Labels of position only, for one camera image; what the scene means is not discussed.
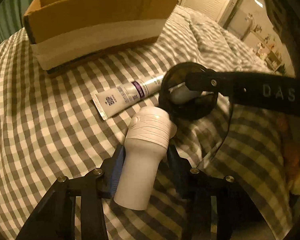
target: bed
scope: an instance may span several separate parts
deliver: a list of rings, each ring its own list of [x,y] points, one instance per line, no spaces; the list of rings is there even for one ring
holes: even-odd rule
[[[177,6],[153,45],[127,49],[50,78],[38,65],[25,29],[0,45],[0,231],[15,239],[29,214],[60,175],[70,179],[100,167],[123,143],[132,116],[158,105],[154,95],[103,121],[92,95],[193,61],[215,71],[269,72],[249,48],[208,17]],[[171,140],[193,167],[232,175],[249,194],[275,239],[292,226],[275,113],[231,104],[194,122],[176,120]],[[180,239],[186,202],[165,161],[146,211],[103,201],[109,239]],[[80,239],[80,199],[76,204]]]

